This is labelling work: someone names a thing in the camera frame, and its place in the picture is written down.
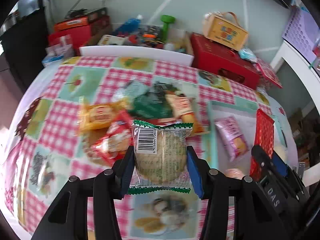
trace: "bolt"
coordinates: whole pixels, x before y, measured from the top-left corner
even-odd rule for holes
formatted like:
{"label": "bolt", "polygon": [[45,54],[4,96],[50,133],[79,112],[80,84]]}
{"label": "bolt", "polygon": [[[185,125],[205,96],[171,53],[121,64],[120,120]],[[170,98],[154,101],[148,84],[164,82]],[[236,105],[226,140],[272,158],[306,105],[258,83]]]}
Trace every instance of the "bolt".
{"label": "bolt", "polygon": [[251,183],[252,182],[252,178],[250,176],[245,176],[244,177],[244,181],[248,182],[248,183]]}
{"label": "bolt", "polygon": [[111,175],[113,173],[113,170],[112,169],[106,169],[104,170],[104,175]]}
{"label": "bolt", "polygon": [[77,179],[79,179],[77,176],[75,176],[75,175],[72,175],[72,176],[70,176],[69,177],[69,181],[70,182],[74,182],[74,181],[76,181]]}
{"label": "bolt", "polygon": [[211,175],[217,175],[219,172],[218,172],[218,170],[216,170],[216,169],[210,169],[209,170],[209,174],[211,174]]}

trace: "red box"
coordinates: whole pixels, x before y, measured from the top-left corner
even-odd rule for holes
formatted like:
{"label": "red box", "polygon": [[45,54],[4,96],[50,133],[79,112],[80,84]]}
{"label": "red box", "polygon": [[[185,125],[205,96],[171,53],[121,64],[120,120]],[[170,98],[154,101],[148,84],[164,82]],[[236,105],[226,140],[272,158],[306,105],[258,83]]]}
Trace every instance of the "red box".
{"label": "red box", "polygon": [[236,51],[211,42],[198,33],[191,35],[191,44],[195,56],[193,67],[227,77],[252,89],[257,88],[258,71],[251,62],[241,59]]}
{"label": "red box", "polygon": [[89,23],[84,26],[77,26],[69,28],[66,30],[58,31],[49,35],[48,40],[49,44],[54,41],[56,38],[61,36],[70,35],[72,39],[73,49],[76,51],[77,55],[79,53],[79,47],[86,43],[92,36],[94,36],[98,31],[104,29],[110,24],[109,16],[103,16],[99,20],[96,20],[93,23]]}

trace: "barcode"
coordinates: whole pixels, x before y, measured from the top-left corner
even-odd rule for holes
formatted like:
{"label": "barcode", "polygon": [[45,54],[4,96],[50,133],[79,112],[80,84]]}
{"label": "barcode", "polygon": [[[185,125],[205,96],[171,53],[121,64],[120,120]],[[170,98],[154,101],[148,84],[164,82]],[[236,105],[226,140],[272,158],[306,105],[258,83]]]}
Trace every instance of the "barcode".
{"label": "barcode", "polygon": [[156,154],[157,130],[153,128],[139,128],[137,153]]}

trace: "white line on wall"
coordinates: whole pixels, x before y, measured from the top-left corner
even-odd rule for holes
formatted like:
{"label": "white line on wall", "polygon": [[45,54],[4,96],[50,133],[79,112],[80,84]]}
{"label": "white line on wall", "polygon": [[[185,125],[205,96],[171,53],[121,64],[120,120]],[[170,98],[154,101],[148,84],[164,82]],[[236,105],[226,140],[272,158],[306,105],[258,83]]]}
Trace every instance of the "white line on wall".
{"label": "white line on wall", "polygon": [[253,51],[253,53],[258,53],[258,52],[265,52],[265,51],[271,51],[271,50],[278,50],[280,47],[269,47],[269,48],[264,48],[264,49],[256,49]]}
{"label": "white line on wall", "polygon": [[147,24],[152,24],[153,21],[159,17],[159,14],[170,2],[171,0],[164,0],[163,3],[156,9],[155,13],[150,17]]}
{"label": "white line on wall", "polygon": [[242,0],[243,5],[243,14],[244,14],[244,28],[246,31],[249,31],[249,16],[248,16],[248,7],[247,0]]}

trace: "pink snack package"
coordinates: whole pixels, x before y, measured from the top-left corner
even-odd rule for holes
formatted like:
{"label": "pink snack package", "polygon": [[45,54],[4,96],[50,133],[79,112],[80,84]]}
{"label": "pink snack package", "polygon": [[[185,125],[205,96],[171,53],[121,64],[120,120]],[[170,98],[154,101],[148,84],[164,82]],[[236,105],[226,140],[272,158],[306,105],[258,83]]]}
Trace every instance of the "pink snack package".
{"label": "pink snack package", "polygon": [[214,123],[229,154],[230,162],[248,151],[247,142],[234,116],[215,119]]}

